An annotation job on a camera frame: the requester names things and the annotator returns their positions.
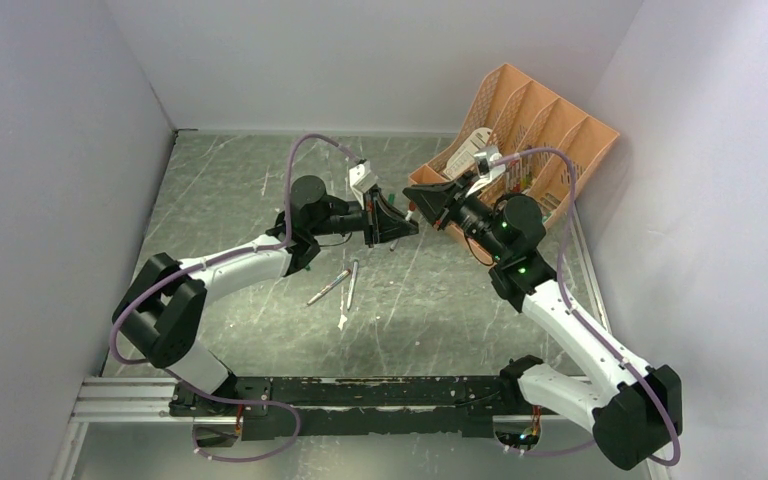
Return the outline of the white pen grey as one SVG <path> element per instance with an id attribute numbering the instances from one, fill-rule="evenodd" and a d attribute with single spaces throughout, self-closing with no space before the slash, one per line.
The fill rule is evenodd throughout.
<path id="1" fill-rule="evenodd" d="M 354 303 L 354 295 L 356 290 L 357 278 L 359 273 L 360 262 L 357 258 L 352 260 L 351 273 L 349 279 L 349 287 L 346 297 L 346 310 L 350 311 Z"/>

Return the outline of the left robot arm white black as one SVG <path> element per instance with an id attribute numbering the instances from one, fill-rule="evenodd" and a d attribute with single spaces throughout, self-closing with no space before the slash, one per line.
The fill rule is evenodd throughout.
<path id="1" fill-rule="evenodd" d="M 321 178 L 306 175 L 292 183 L 288 199 L 274 227 L 247 244 L 200 259 L 151 257 L 115 312 L 114 333 L 145 362 L 198 389 L 197 403 L 211 415 L 228 413 L 241 395 L 236 376 L 197 340 L 207 306 L 305 269 L 321 251 L 321 236 L 360 232 L 372 247 L 419 231 L 377 185 L 359 200 L 344 201 L 328 194 Z"/>

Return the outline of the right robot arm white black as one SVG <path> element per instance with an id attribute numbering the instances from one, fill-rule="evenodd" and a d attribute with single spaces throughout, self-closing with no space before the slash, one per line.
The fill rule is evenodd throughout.
<path id="1" fill-rule="evenodd" d="M 537 201 L 506 194 L 489 207 L 466 181 L 415 184 L 403 193 L 433 227 L 457 226 L 493 259 L 488 274 L 497 295 L 537 322 L 586 376 L 579 381 L 536 358 L 503 370 L 499 391 L 510 413 L 545 407 L 592 434 L 614 466 L 631 470 L 672 446 L 680 457 L 682 383 L 668 365 L 654 367 L 623 346 L 566 289 L 562 268 L 540 255 L 546 235 Z"/>

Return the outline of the white pen brown end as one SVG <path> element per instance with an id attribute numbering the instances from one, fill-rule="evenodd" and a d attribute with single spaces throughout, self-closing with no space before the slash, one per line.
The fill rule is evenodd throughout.
<path id="1" fill-rule="evenodd" d="M 409 207 L 408 207 L 408 210 L 407 210 L 407 213 L 406 213 L 405 218 L 404 218 L 406 221 L 410 221 L 411 220 L 411 218 L 412 218 L 412 216 L 414 214 L 415 209 L 416 209 L 416 205 L 414 203 L 410 203 Z M 395 241 L 393 241 L 390 244 L 390 246 L 389 246 L 389 251 L 390 252 L 394 252 L 396 250 L 399 242 L 400 242 L 400 239 L 396 239 Z"/>

